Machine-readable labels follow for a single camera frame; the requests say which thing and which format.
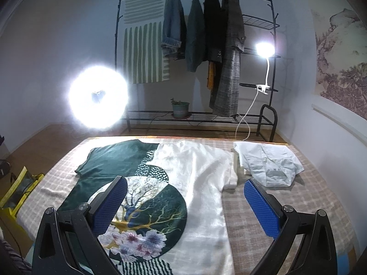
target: wooden floor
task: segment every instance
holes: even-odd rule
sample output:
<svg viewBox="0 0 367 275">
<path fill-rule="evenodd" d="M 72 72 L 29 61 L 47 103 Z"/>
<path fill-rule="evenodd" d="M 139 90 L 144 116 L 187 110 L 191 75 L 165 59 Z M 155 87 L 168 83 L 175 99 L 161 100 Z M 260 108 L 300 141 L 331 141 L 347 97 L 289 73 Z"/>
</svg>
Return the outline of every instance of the wooden floor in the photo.
<svg viewBox="0 0 367 275">
<path fill-rule="evenodd" d="M 234 139 L 235 128 L 230 127 L 205 127 L 205 126 L 182 126 L 182 125 L 159 125 L 159 129 L 147 129 L 148 125 L 140 125 L 140 129 L 132 129 L 131 132 L 127 129 L 116 128 L 104 132 L 85 132 L 75 130 L 70 125 L 50 125 L 24 144 L 15 150 L 8 158 L 8 162 L 12 165 L 11 171 L 18 175 L 23 166 L 32 174 L 46 174 L 64 155 L 71 149 L 76 147 L 81 141 L 86 138 L 96 136 L 181 136 L 191 138 L 223 138 Z M 254 134 L 255 130 L 251 130 L 248 138 L 250 141 L 263 141 L 259 136 Z M 264 129 L 262 133 L 267 138 L 270 135 L 270 130 Z M 246 133 L 237 133 L 236 139 L 243 140 L 247 137 Z M 274 142 L 285 143 L 285 141 L 276 134 Z M 0 195 L 4 195 L 10 188 L 10 176 L 0 180 Z M 32 246 L 32 241 L 13 220 L 8 218 L 4 211 L 0 211 L 0 227 L 4 231 L 5 239 L 18 251 L 18 247 L 12 238 L 5 225 L 10 229 L 14 238 L 18 241 L 21 248 L 21 253 L 25 256 Z"/>
</svg>

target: bright light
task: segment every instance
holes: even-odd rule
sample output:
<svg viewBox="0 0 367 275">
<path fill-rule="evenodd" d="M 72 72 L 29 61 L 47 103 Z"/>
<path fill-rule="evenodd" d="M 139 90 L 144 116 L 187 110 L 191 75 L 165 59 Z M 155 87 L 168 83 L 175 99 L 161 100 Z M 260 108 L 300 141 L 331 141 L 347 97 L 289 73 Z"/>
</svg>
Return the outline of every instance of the bright light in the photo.
<svg viewBox="0 0 367 275">
<path fill-rule="evenodd" d="M 71 109 L 78 120 L 92 128 L 106 128 L 124 114 L 127 85 L 116 71 L 95 66 L 73 82 L 69 92 Z"/>
<path fill-rule="evenodd" d="M 259 56 L 269 58 L 275 54 L 274 46 L 267 42 L 256 44 L 256 52 Z"/>
</svg>

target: checkered tablecloth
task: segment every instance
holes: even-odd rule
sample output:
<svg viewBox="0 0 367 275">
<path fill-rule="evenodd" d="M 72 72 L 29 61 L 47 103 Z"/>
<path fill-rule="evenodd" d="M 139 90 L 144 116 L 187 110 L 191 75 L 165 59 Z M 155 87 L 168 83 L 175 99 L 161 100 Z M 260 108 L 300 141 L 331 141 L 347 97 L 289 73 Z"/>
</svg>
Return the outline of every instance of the checkered tablecloth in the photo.
<svg viewBox="0 0 367 275">
<path fill-rule="evenodd" d="M 136 137 L 100 137 L 88 138 L 64 156 L 43 178 L 20 208 L 17 222 L 35 240 L 43 212 L 47 207 L 58 208 L 68 196 L 78 177 L 74 172 L 86 159 L 91 149 Z M 175 143 L 182 138 L 142 138 L 145 143 Z M 197 143 L 231 151 L 233 141 L 193 138 Z M 293 146 L 289 148 L 296 154 L 305 168 L 296 176 L 291 187 L 266 188 L 282 204 L 292 205 L 298 212 L 314 213 L 324 209 L 329 217 L 338 254 L 349 252 L 356 245 L 356 236 L 350 220 L 337 200 L 335 194 L 327 188 L 326 182 L 314 166 Z M 243 174 L 238 166 L 239 181 L 235 190 L 222 193 L 223 209 L 226 218 L 229 240 L 232 247 L 236 274 L 249 274 L 264 255 L 272 238 L 264 234 L 253 211 L 243 196 L 243 184 L 250 178 Z M 285 274 L 298 249 L 297 237 L 280 274 Z"/>
</svg>

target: green pot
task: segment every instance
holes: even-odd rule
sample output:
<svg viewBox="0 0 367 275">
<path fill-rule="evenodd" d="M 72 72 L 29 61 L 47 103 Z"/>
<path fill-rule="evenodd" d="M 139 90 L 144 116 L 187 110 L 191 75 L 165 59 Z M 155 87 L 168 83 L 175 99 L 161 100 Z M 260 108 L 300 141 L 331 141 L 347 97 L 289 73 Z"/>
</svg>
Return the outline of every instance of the green pot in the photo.
<svg viewBox="0 0 367 275">
<path fill-rule="evenodd" d="M 180 104 L 180 105 L 173 104 L 172 105 L 173 116 L 175 118 L 185 118 L 185 117 L 189 116 L 189 105 L 190 105 L 190 103 L 188 103 L 188 102 L 182 102 L 182 104 Z"/>
</svg>

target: black metal rack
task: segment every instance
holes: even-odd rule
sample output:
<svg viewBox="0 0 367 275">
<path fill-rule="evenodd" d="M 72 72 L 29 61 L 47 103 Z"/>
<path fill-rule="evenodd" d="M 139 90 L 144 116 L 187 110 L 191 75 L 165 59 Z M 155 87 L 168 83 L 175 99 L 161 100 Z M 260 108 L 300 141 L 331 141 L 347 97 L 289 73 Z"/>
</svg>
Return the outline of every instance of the black metal rack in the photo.
<svg viewBox="0 0 367 275">
<path fill-rule="evenodd" d="M 276 15 L 274 13 L 273 0 L 265 0 L 265 1 L 270 2 L 268 6 L 270 7 L 272 11 L 273 21 L 268 21 L 268 20 L 261 19 L 256 16 L 250 16 L 250 15 L 243 14 L 242 15 L 243 23 L 244 25 L 261 28 L 264 30 L 269 30 L 269 31 L 272 30 L 271 34 L 273 35 L 273 38 L 274 38 L 274 48 L 276 50 L 276 29 L 280 26 L 279 24 L 276 23 L 278 13 Z M 119 22 L 120 22 L 120 19 L 123 17 L 123 15 L 120 15 L 121 2 L 122 0 L 119 0 L 119 4 L 117 6 L 117 19 L 116 19 L 116 33 L 115 33 L 115 69 L 116 70 L 117 70 L 117 37 L 118 37 L 118 32 L 119 32 Z M 242 54 L 258 56 L 256 51 L 250 48 L 245 48 L 245 51 L 242 52 Z M 273 59 L 273 77 L 272 77 L 271 87 L 267 89 L 268 91 L 270 91 L 269 103 L 264 104 L 261 107 L 259 115 L 249 115 L 248 114 L 246 116 L 246 122 L 249 125 L 257 125 L 256 136 L 261 136 L 265 141 L 270 141 L 270 142 L 272 142 L 274 139 L 276 126 L 278 123 L 278 115 L 276 113 L 276 110 L 271 106 L 271 104 L 273 100 L 273 92 L 278 92 L 278 90 L 274 89 L 274 81 L 275 81 L 275 71 L 276 71 L 276 59 L 280 58 L 280 56 L 278 56 L 275 53 L 275 55 L 271 58 Z M 240 86 L 248 87 L 248 88 L 256 88 L 256 84 L 249 84 L 249 83 L 240 83 Z M 264 116 L 265 108 L 271 110 L 271 112 L 273 113 L 274 115 L 273 122 L 271 122 L 271 120 L 269 120 L 268 118 Z M 242 116 L 244 116 L 244 114 L 242 115 L 236 114 L 232 117 L 219 117 L 219 116 L 213 115 L 212 113 L 191 112 L 191 116 L 189 118 L 177 119 L 173 117 L 171 111 L 130 111 L 126 109 L 125 117 L 123 119 L 126 120 L 128 130 L 131 131 L 133 127 L 131 127 L 130 121 L 151 121 L 151 122 L 153 121 L 170 121 L 170 122 L 178 121 L 178 122 L 238 124 Z M 272 131 L 271 131 L 269 139 L 265 138 L 263 134 L 260 132 L 260 127 L 262 125 L 272 127 Z"/>
</svg>

